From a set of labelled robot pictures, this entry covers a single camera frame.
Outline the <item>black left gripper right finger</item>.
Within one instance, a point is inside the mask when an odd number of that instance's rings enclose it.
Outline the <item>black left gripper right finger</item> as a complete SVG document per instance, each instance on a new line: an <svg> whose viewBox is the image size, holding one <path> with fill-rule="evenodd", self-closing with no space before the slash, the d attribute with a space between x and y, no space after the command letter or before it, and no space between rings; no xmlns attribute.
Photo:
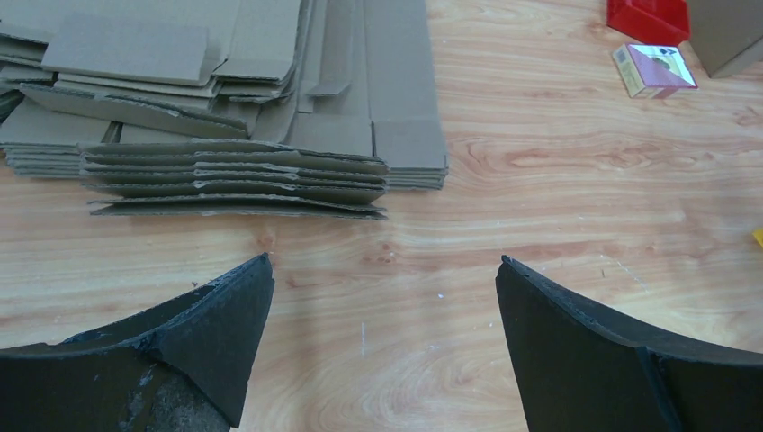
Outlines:
<svg viewBox="0 0 763 432"><path fill-rule="evenodd" d="M653 326L509 256L496 289L530 430L761 430L761 354Z"/></svg>

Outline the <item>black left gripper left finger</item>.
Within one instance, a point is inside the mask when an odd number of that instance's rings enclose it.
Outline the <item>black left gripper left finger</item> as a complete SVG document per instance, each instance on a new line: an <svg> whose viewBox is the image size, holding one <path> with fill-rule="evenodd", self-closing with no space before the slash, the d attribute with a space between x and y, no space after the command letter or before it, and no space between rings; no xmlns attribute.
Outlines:
<svg viewBox="0 0 763 432"><path fill-rule="evenodd" d="M274 294L268 255L128 318L1 352L4 431L237 427Z"/></svg>

